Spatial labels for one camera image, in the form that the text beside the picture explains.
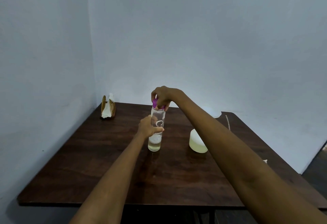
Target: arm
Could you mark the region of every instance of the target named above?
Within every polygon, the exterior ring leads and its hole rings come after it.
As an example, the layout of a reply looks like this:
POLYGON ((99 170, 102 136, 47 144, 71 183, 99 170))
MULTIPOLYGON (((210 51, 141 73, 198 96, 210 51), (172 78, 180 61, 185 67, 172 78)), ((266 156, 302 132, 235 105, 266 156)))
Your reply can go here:
POLYGON ((158 106, 175 102, 258 223, 327 223, 327 216, 297 194, 242 140, 181 90, 156 88, 158 106))
POLYGON ((135 163, 144 140, 162 127, 151 126, 151 116, 139 124, 139 130, 128 147, 104 174, 70 224, 119 224, 135 163))

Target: person's right hand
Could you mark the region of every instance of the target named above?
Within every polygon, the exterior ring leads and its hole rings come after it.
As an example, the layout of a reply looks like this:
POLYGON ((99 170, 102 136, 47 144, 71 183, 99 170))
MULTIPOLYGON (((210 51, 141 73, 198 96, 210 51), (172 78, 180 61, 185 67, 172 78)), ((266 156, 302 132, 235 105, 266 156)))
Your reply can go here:
POLYGON ((156 109, 159 109, 161 106, 165 106, 165 111, 167 111, 170 102, 173 100, 172 98, 174 96, 175 90, 177 89, 161 86, 161 87, 157 87, 154 91, 152 91, 151 101, 153 101, 153 99, 155 99, 156 96, 158 98, 156 109))

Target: white wall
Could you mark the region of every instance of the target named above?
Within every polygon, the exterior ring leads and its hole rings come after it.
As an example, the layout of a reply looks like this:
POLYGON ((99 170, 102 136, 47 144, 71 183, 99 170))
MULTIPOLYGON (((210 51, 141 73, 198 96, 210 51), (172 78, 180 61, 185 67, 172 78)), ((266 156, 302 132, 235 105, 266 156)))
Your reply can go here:
POLYGON ((97 103, 180 88, 299 173, 326 140, 326 0, 89 0, 89 13, 97 103))
POLYGON ((0 223, 67 223, 18 193, 96 106, 87 0, 0 0, 0 223))

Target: white cylindrical object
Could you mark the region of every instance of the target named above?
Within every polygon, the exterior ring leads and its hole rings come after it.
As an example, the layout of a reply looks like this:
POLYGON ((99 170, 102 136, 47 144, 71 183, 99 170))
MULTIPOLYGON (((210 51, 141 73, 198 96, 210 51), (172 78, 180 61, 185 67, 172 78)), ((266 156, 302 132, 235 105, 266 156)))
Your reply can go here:
POLYGON ((208 148, 205 146, 195 129, 191 131, 189 145, 190 148, 197 153, 205 153, 208 151, 208 148))

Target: bottle logo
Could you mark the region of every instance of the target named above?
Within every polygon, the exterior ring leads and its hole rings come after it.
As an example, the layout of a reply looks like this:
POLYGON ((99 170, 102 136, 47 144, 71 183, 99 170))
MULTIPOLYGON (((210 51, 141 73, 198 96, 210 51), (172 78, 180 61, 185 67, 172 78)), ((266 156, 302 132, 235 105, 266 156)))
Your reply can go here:
POLYGON ((156 122, 156 126, 157 127, 161 127, 163 125, 164 121, 157 121, 156 122))

